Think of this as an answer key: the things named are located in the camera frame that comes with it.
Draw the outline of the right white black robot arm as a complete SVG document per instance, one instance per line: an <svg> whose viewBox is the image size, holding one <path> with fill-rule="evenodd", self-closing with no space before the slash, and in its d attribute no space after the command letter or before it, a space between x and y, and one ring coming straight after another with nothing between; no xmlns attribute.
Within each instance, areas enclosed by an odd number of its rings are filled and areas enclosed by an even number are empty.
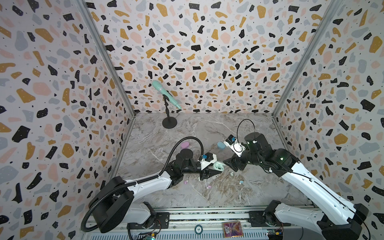
<svg viewBox="0 0 384 240"><path fill-rule="evenodd" d="M317 179L297 157L285 149L272 149L261 133L246 135L244 143L230 135L224 144L234 155L224 163L235 172L247 165L261 167L268 174L275 174L300 190L319 209L317 211L271 201L263 216L267 225L300 226L323 236L326 240L357 240L369 210L362 204L353 204L336 194Z"/></svg>

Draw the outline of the mint green earbud case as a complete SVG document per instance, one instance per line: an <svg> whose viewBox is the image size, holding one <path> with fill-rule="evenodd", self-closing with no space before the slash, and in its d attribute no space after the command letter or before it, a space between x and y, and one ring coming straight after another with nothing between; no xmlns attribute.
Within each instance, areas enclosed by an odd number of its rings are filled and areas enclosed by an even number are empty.
<svg viewBox="0 0 384 240"><path fill-rule="evenodd" d="M224 169L225 169L225 164L222 163L222 162L217 161L217 162L215 162L215 163L213 164L213 169L214 169L215 171L223 172Z"/></svg>

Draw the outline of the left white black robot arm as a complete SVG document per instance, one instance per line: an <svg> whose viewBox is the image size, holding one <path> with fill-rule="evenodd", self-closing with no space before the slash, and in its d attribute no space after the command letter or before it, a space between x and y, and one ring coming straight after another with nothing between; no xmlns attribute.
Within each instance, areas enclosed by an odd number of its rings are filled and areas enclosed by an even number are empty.
<svg viewBox="0 0 384 240"><path fill-rule="evenodd" d="M182 149L176 159L167 164L162 174L134 181L114 177L89 204L90 215L96 225L88 227L88 217L85 217L81 229L83 232L98 229L101 233L107 233L121 222L136 224L143 229L156 227L161 223L158 214L148 202L140 202L140 199L176 186L183 181L185 174L198 174L200 180L206 180L221 174L224 168L224 163L218 161L215 154L206 153L194 161L193 152Z"/></svg>

